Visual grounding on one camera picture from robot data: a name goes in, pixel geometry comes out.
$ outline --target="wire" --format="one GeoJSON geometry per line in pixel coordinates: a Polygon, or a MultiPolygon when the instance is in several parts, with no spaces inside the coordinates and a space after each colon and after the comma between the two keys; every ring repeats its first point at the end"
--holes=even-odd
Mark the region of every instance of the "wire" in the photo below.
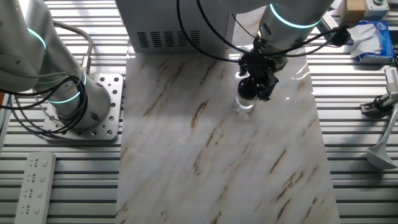
{"type": "MultiPolygon", "coordinates": [[[[22,114],[23,117],[27,120],[27,122],[29,122],[31,125],[33,125],[33,127],[37,128],[37,129],[39,129],[39,130],[41,130],[41,131],[36,131],[36,130],[33,130],[33,129],[27,127],[27,126],[18,118],[18,115],[16,114],[15,110],[13,110],[12,113],[13,113],[15,119],[16,119],[24,128],[26,128],[26,130],[31,131],[31,132],[36,133],[36,134],[46,134],[46,135],[48,135],[48,134],[64,133],[64,132],[66,132],[66,131],[69,131],[69,130],[71,130],[72,128],[74,128],[74,127],[79,123],[79,121],[83,118],[84,114],[86,113],[86,109],[87,109],[87,105],[88,105],[88,100],[87,100],[88,97],[87,97],[87,94],[86,94],[86,91],[85,91],[85,86],[84,86],[84,84],[80,81],[79,83],[76,84],[76,87],[78,88],[78,91],[80,91],[80,92],[83,93],[83,94],[80,94],[80,101],[79,101],[79,102],[80,102],[80,107],[79,107],[79,109],[78,109],[78,110],[79,110],[79,113],[78,113],[73,119],[71,119],[71,120],[69,121],[69,123],[67,123],[64,127],[60,128],[60,129],[57,129],[57,130],[55,130],[55,131],[44,130],[44,129],[42,129],[41,127],[39,127],[39,126],[37,126],[36,124],[34,124],[33,122],[31,122],[31,121],[27,118],[27,116],[26,116],[26,114],[24,113],[24,111],[21,110],[21,114],[22,114]]],[[[17,98],[16,98],[16,103],[17,103],[17,106],[18,106],[19,108],[21,108],[21,105],[19,104],[19,101],[17,100],[17,98]]]]}
{"type": "Polygon", "coordinates": [[[90,37],[90,35],[88,35],[86,32],[84,32],[83,30],[81,30],[77,27],[74,27],[74,26],[71,26],[68,24],[64,24],[63,22],[53,21],[53,23],[54,23],[54,25],[59,26],[62,29],[66,29],[66,30],[69,30],[69,31],[72,31],[72,32],[82,35],[88,41],[88,49],[87,49],[86,56],[88,56],[88,57],[91,56],[91,52],[93,51],[94,43],[93,43],[93,39],[90,37]]]}
{"type": "Polygon", "coordinates": [[[239,60],[227,59],[227,58],[222,58],[222,57],[219,57],[219,56],[215,56],[215,55],[209,54],[209,53],[205,52],[204,50],[200,49],[199,47],[197,47],[197,46],[192,42],[192,40],[189,38],[189,36],[188,36],[188,34],[187,34],[187,31],[185,30],[185,28],[184,28],[184,26],[183,26],[183,24],[182,24],[181,12],[180,12],[180,0],[176,0],[176,2],[177,2],[177,17],[178,17],[178,23],[180,24],[181,31],[182,31],[182,33],[184,34],[186,40],[189,42],[189,44],[190,44],[194,49],[196,49],[196,50],[199,51],[200,53],[202,53],[202,54],[204,54],[204,55],[206,55],[206,56],[208,56],[208,57],[211,57],[211,58],[213,58],[213,59],[217,59],[217,60],[224,61],[224,62],[241,63],[239,60]]]}
{"type": "Polygon", "coordinates": [[[247,50],[240,49],[239,47],[233,45],[231,42],[227,41],[220,33],[218,33],[217,30],[212,26],[211,22],[206,17],[206,14],[205,14],[202,6],[201,6],[200,0],[196,0],[196,2],[197,2],[197,5],[198,5],[200,14],[202,15],[202,18],[205,20],[206,24],[211,29],[211,31],[213,31],[213,33],[215,35],[217,35],[217,37],[220,38],[225,44],[227,44],[228,46],[232,47],[233,49],[235,49],[237,51],[240,51],[242,53],[245,53],[245,54],[265,56],[265,57],[271,57],[271,56],[283,57],[284,56],[283,54],[286,54],[286,53],[288,53],[288,52],[290,52],[292,50],[298,49],[298,48],[304,46],[305,44],[310,43],[313,40],[319,39],[320,37],[322,37],[324,35],[327,35],[327,34],[330,34],[330,33],[333,33],[333,32],[336,32],[336,31],[339,31],[339,30],[343,29],[343,28],[337,28],[337,29],[328,30],[328,31],[326,31],[324,33],[318,34],[314,38],[311,38],[311,39],[306,40],[305,42],[302,42],[301,44],[298,44],[296,46],[293,46],[293,47],[290,47],[288,49],[282,50],[280,52],[274,52],[274,53],[271,53],[271,54],[262,54],[262,53],[257,53],[257,52],[249,52],[247,50]]]}
{"type": "Polygon", "coordinates": [[[314,52],[317,52],[318,50],[322,49],[324,46],[326,46],[329,43],[329,41],[326,41],[324,44],[320,45],[319,47],[315,48],[314,50],[311,50],[307,53],[303,53],[303,54],[297,54],[297,55],[285,55],[285,57],[301,57],[301,56],[306,56],[309,54],[312,54],[314,52]]]}
{"type": "Polygon", "coordinates": [[[252,35],[247,29],[245,29],[245,28],[242,26],[242,24],[236,19],[236,16],[235,16],[233,13],[231,13],[231,14],[232,14],[232,17],[234,18],[235,22],[236,22],[245,32],[247,32],[251,37],[256,38],[254,35],[252,35]]]}
{"type": "Polygon", "coordinates": [[[46,100],[48,100],[64,83],[69,82],[70,80],[73,80],[74,78],[75,77],[68,77],[68,78],[64,79],[62,82],[60,82],[58,85],[55,85],[55,86],[51,87],[50,89],[45,90],[44,92],[18,93],[18,94],[15,94],[14,92],[0,89],[0,91],[2,91],[2,92],[8,93],[8,94],[12,94],[14,96],[27,96],[28,94],[29,94],[29,96],[36,96],[36,95],[38,95],[38,93],[44,94],[44,93],[50,92],[46,97],[43,98],[43,100],[40,100],[39,102],[36,102],[36,103],[34,103],[32,105],[29,105],[29,106],[13,107],[13,106],[0,105],[0,108],[1,109],[5,109],[5,110],[26,110],[26,109],[30,109],[30,108],[33,108],[35,106],[38,106],[38,105],[44,103],[46,100]]]}
{"type": "MultiPolygon", "coordinates": [[[[236,22],[246,33],[248,33],[248,34],[249,34],[251,37],[253,37],[253,38],[258,38],[258,37],[256,37],[256,36],[252,35],[246,28],[244,28],[244,26],[236,19],[236,16],[235,16],[233,13],[231,13],[231,14],[232,14],[232,17],[234,18],[235,22],[236,22]]],[[[316,46],[320,46],[320,45],[319,45],[319,44],[318,44],[318,45],[309,44],[309,45],[304,45],[303,47],[316,47],[316,46]]],[[[339,48],[339,47],[341,47],[341,46],[326,45],[325,47],[339,48]]]]}

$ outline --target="robotic arm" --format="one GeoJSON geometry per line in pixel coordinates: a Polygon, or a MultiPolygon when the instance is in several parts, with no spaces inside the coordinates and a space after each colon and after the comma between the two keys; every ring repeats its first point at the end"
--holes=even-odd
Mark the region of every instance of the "robotic arm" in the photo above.
{"type": "Polygon", "coordinates": [[[60,119],[76,114],[85,104],[74,130],[96,126],[111,107],[105,88],[88,77],[60,40],[43,0],[0,1],[0,79],[0,89],[15,93],[43,92],[62,83],[48,101],[60,119]],[[79,80],[84,91],[72,81],[65,82],[66,74],[79,80]],[[82,102],[82,95],[87,102],[82,102]]]}
{"type": "MultiPolygon", "coordinates": [[[[333,0],[219,0],[220,4],[232,13],[244,13],[268,5],[259,23],[259,34],[254,40],[251,53],[241,58],[241,75],[249,77],[241,80],[238,86],[240,98],[252,101],[255,98],[267,101],[278,82],[275,72],[282,70],[288,62],[287,56],[261,57],[259,54],[272,54],[301,44],[315,26],[324,31],[322,16],[333,0]]],[[[344,29],[331,38],[343,39],[329,42],[345,44],[349,34],[344,29]]]]}

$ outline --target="white marble board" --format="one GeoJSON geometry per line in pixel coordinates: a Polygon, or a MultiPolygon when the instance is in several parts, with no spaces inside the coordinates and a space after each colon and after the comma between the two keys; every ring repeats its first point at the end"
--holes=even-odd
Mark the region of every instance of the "white marble board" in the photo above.
{"type": "MultiPolygon", "coordinates": [[[[238,18],[253,31],[262,10],[238,18]]],[[[238,70],[200,54],[127,61],[117,224],[339,223],[305,58],[248,114],[233,106],[238,70]]]]}

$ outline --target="metal mounting plate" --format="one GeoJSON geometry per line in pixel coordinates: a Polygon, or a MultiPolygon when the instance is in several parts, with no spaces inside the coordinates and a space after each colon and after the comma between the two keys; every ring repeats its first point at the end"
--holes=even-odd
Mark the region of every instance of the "metal mounting plate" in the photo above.
{"type": "MultiPolygon", "coordinates": [[[[54,134],[52,137],[45,136],[47,140],[113,140],[118,136],[119,128],[119,117],[121,114],[121,102],[123,95],[123,76],[120,74],[101,74],[95,73],[90,74],[90,78],[96,82],[103,85],[108,91],[111,97],[111,109],[107,117],[97,126],[86,130],[79,130],[75,132],[74,130],[69,130],[64,134],[54,134]]],[[[47,107],[47,113],[57,117],[55,110],[51,104],[47,107]]],[[[56,130],[62,127],[63,123],[59,121],[51,120],[48,116],[44,120],[44,129],[46,130],[56,130]]]]}

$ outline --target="blue plastic bag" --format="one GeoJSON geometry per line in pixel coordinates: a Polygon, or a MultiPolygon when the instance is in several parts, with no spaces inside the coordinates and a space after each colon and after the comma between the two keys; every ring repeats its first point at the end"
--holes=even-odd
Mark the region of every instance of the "blue plastic bag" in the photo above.
{"type": "Polygon", "coordinates": [[[384,21],[361,21],[357,26],[365,24],[373,24],[376,27],[380,41],[380,53],[363,53],[357,56],[356,59],[364,63],[389,63],[395,53],[387,23],[384,21]]]}

